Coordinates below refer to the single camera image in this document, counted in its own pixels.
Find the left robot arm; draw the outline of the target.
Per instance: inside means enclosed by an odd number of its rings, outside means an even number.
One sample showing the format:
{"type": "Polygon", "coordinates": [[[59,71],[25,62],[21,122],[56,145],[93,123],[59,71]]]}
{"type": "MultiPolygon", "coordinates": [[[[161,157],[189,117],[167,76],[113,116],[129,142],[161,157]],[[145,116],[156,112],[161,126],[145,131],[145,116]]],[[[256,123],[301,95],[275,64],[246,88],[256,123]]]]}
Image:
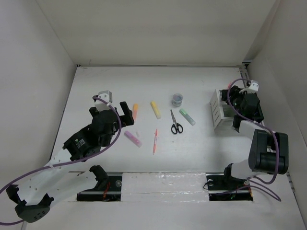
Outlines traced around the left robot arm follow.
{"type": "Polygon", "coordinates": [[[106,109],[90,108],[91,124],[73,134],[44,167],[26,174],[32,174],[32,178],[19,185],[11,182],[4,188],[9,199],[16,204],[15,212],[21,221],[33,223],[40,220],[52,206],[74,193],[87,189],[108,191],[109,177],[100,165],[91,166],[69,183],[58,184],[65,174],[110,148],[123,127],[134,125],[132,111],[126,102],[120,102],[123,115],[119,115],[110,103],[104,100],[100,103],[106,109]]]}

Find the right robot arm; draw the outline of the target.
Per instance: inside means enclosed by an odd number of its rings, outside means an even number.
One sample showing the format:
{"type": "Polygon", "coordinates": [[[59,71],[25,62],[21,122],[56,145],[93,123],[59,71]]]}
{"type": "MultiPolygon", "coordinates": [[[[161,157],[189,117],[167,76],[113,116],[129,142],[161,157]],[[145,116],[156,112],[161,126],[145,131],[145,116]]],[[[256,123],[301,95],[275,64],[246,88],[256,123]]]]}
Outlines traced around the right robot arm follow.
{"type": "Polygon", "coordinates": [[[235,113],[235,131],[251,140],[248,158],[239,163],[231,163],[225,168],[223,186],[232,189],[238,185],[239,180],[251,178],[264,184],[272,184],[277,175],[288,171],[288,135],[274,132],[261,124],[264,116],[256,93],[247,93],[244,89],[233,86],[221,90],[221,100],[235,113]]]}

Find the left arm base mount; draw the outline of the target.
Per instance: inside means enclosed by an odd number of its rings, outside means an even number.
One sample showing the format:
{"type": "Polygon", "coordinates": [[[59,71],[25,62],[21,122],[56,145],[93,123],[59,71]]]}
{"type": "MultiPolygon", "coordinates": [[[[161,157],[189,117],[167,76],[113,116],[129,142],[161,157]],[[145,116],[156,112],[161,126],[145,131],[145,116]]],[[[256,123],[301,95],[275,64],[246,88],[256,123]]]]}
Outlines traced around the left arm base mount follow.
{"type": "Polygon", "coordinates": [[[99,166],[92,166],[90,172],[94,173],[96,184],[91,189],[77,194],[76,200],[80,202],[119,202],[121,201],[122,176],[121,172],[107,173],[99,166]]]}

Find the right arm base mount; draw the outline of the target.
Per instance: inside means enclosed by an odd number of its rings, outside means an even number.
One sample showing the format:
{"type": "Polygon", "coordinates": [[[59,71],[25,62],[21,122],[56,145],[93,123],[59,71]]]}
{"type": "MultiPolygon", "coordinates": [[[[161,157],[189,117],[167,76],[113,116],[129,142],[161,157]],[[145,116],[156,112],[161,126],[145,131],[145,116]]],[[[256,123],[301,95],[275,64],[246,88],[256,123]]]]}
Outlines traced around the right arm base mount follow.
{"type": "Polygon", "coordinates": [[[253,201],[249,184],[231,176],[232,164],[223,172],[206,174],[203,189],[209,192],[209,201],[253,201]]]}

